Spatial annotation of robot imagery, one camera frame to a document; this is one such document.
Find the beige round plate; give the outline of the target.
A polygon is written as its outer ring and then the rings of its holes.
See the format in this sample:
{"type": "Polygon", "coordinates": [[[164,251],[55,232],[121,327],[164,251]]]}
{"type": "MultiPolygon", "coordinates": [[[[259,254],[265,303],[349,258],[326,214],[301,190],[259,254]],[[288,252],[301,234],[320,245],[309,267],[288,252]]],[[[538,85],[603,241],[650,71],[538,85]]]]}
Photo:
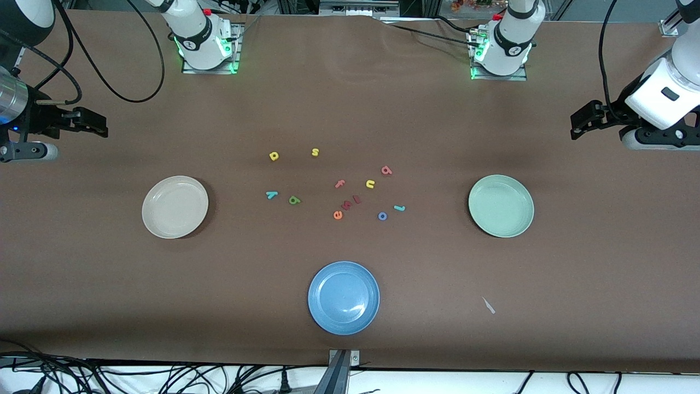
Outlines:
{"type": "Polygon", "coordinates": [[[142,203],[145,228],[161,239],[192,234],[207,217],[208,192],[188,176],[172,176],[153,186],[142,203]]]}

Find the green round plate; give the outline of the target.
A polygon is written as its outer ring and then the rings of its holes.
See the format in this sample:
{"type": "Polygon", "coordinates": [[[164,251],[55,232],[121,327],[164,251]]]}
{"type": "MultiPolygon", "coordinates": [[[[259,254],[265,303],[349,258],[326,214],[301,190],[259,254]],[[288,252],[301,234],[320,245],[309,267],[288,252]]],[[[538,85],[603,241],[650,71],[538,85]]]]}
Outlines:
{"type": "Polygon", "coordinates": [[[488,235],[510,239],[523,234],[534,220],[535,205],[528,189],[515,178],[488,175],[478,179],[467,198],[468,212],[488,235]]]}

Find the brown table cover sheet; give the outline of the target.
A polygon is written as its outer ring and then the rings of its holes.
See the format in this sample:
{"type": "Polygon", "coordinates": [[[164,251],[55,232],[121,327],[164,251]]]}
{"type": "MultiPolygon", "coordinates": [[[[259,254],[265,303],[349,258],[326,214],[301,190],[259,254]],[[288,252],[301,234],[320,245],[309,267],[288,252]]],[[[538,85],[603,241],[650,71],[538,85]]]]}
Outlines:
{"type": "Polygon", "coordinates": [[[114,97],[75,50],[108,138],[64,132],[57,160],[0,164],[0,338],[134,361],[326,364],[350,347],[371,368],[700,372],[700,154],[570,139],[602,96],[598,25],[542,25],[527,81],[494,82],[455,43],[367,17],[252,18],[238,74],[184,75],[148,19],[166,64],[152,100],[114,97]],[[523,234],[473,222],[488,175],[532,195],[523,234]],[[203,184],[208,213],[161,239],[142,203],[172,176],[203,184]],[[338,261],[380,287],[355,335],[308,311],[338,261]]]}

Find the grey device behind table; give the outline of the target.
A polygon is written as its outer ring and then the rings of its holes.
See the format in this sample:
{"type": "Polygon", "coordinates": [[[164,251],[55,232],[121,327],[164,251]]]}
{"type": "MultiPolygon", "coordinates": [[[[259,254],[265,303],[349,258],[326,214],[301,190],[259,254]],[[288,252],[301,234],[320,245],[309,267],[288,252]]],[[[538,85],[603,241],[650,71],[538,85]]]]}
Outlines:
{"type": "Polygon", "coordinates": [[[399,0],[319,0],[320,16],[370,16],[399,18],[399,0]]]}

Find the blue round plate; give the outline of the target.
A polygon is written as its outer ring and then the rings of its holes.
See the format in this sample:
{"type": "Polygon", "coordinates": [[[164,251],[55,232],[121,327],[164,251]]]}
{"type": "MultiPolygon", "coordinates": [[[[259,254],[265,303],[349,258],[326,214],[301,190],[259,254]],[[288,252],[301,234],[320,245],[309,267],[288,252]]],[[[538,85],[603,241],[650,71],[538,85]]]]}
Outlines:
{"type": "Polygon", "coordinates": [[[357,262],[322,267],[308,287],[308,311],[318,327],[334,335],[355,335],[368,328],[380,304],[377,280],[357,262]]]}

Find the aluminium table frame corner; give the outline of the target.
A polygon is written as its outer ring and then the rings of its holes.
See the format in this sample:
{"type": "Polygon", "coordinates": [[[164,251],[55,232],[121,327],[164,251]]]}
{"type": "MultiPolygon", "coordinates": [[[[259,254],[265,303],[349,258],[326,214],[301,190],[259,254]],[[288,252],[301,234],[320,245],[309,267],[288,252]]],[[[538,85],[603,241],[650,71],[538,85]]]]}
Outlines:
{"type": "Polygon", "coordinates": [[[682,12],[693,0],[675,0],[675,9],[658,22],[658,29],[663,37],[680,37],[687,30],[686,19],[682,12]]]}

